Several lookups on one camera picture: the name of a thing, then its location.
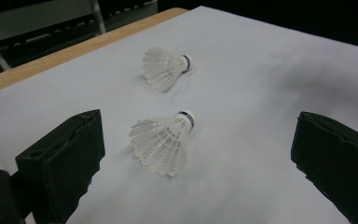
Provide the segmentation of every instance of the shuttlecock cork base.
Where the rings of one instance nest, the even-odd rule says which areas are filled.
[[[192,67],[190,56],[174,56],[157,47],[148,50],[143,61],[146,82],[159,91],[166,91],[181,74]]]
[[[141,164],[161,176],[175,176],[186,164],[187,142],[195,116],[189,110],[172,117],[144,119],[129,134],[134,155]]]

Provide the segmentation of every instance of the table surface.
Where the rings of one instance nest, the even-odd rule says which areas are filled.
[[[134,35],[138,32],[143,31],[144,29],[147,29],[173,17],[179,16],[185,12],[187,12],[187,10],[183,8],[171,8],[166,11],[160,12],[157,15],[153,15],[143,20],[133,22],[129,25],[120,27],[104,35],[98,35],[87,41],[73,45],[72,47],[57,51],[43,58],[31,61],[29,63],[12,68],[6,72],[0,73],[0,90],[16,82],[22,81],[27,77],[34,76],[61,63],[66,63],[76,57],[114,43],[130,35]]]
[[[155,46],[194,61],[166,92],[142,76]],[[101,109],[106,156],[68,223],[348,223],[290,149],[301,111],[358,131],[358,47],[198,7],[78,55],[0,90],[0,160],[11,174],[46,133]],[[134,158],[128,133],[183,109],[196,114],[187,164],[164,178]]]

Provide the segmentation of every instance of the white paper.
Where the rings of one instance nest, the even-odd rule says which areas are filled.
[[[167,92],[142,77],[162,47],[194,67]],[[0,160],[99,108],[106,156],[68,223],[332,224],[348,220],[290,160],[297,116],[358,131],[358,47],[198,7],[0,91]],[[133,156],[139,119],[197,116],[184,171],[162,178]]]

